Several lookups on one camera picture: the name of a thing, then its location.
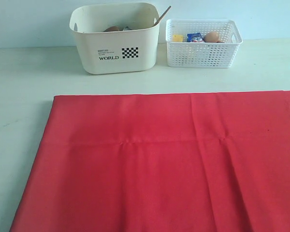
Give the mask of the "yellow cheese wedge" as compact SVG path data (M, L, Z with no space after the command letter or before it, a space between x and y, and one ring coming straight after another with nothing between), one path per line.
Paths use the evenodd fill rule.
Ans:
M183 35L173 34L172 35L172 42L182 43L183 42Z

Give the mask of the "brown wooden plate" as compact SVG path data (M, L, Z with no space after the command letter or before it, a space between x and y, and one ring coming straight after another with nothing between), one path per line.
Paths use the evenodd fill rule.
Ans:
M111 26L104 30L104 32L116 32L116 31L120 31L120 28L118 26Z

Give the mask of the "blue white milk carton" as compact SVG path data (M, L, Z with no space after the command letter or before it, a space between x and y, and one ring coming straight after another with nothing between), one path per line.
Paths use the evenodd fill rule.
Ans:
M187 43L204 43L200 32L187 34Z

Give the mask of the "red table cloth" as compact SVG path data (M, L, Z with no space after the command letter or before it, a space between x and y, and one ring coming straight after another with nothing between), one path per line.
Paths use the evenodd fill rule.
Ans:
M290 232L290 91L58 95L13 232Z

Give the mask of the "wooden chopstick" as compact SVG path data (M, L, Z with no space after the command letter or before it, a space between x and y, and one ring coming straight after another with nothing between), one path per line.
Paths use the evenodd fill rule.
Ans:
M158 25L160 23L160 21L165 17L165 15L169 12L169 10L171 9L171 6L169 6L164 12L163 14L156 20L156 22L154 23L154 27L156 25Z

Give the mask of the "brown egg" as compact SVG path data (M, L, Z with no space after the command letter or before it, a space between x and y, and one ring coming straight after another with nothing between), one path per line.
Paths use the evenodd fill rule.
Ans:
M219 33L216 31L211 31L203 37L203 40L206 43L217 43L219 41Z

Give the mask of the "cream plastic bin WORLD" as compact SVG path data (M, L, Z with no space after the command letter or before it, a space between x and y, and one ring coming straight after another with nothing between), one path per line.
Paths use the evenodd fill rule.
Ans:
M83 68L91 74L144 71L156 64L159 26L156 7L145 2L81 6L70 18ZM104 32L111 26L120 31Z

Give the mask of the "white perforated plastic basket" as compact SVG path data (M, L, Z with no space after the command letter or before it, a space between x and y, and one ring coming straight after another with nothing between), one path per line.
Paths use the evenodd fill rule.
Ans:
M229 68L243 42L234 21L228 19L169 19L166 21L167 63L179 68ZM187 34L211 31L225 43L187 43ZM183 35L183 42L172 42L172 35Z

